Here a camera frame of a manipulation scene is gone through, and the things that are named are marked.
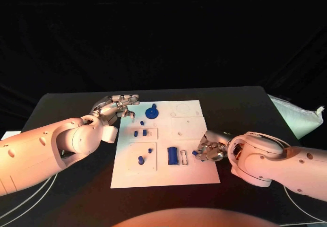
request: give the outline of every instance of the black table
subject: black table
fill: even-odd
[[[141,101],[199,100],[209,129],[233,134],[262,132],[291,145],[300,145],[261,87],[46,94],[23,131],[86,115],[104,96],[120,94],[140,94]],[[239,211],[278,224],[316,222],[290,202],[282,185],[272,182],[268,188],[261,188],[246,183],[232,175],[228,159],[216,163],[220,184],[111,189],[115,146],[101,142],[88,158],[58,174],[43,200],[12,226],[111,226],[148,212],[182,207]],[[0,213],[14,207],[39,186],[0,197]],[[292,192],[290,194],[304,210],[327,220],[327,203]],[[14,218],[38,198],[0,223]]]

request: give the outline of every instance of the small blue piece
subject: small blue piece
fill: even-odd
[[[177,158],[177,148],[170,147],[169,150],[169,165],[179,165],[179,158]]]
[[[138,157],[138,164],[140,164],[140,165],[144,164],[144,158],[143,158],[143,156]]]
[[[148,119],[154,119],[159,116],[159,110],[156,104],[146,110],[146,116]]]

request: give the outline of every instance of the black curtain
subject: black curtain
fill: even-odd
[[[308,2],[1,3],[0,127],[20,129],[63,92],[261,85],[314,109],[326,22]]]

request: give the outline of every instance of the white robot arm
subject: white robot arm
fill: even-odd
[[[233,137],[229,133],[207,131],[197,149],[196,158],[219,161],[228,157],[232,174],[248,183],[268,187],[278,181],[291,191],[327,201],[327,151],[304,147],[282,148],[255,132]]]
[[[107,96],[89,115],[71,118],[0,141],[0,196],[46,180],[84,159],[101,140],[114,143],[118,117],[130,116],[127,105],[138,105],[138,95]]]

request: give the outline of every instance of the white platform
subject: white platform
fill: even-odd
[[[146,110],[153,103],[159,117],[151,120]],[[135,119],[121,119],[111,188],[220,183],[215,162],[202,162],[192,154],[206,132],[199,101],[141,102],[128,109],[135,112]],[[179,165],[169,165],[169,147],[177,147]],[[187,165],[182,165],[182,150]],[[144,157],[143,165],[138,156]]]

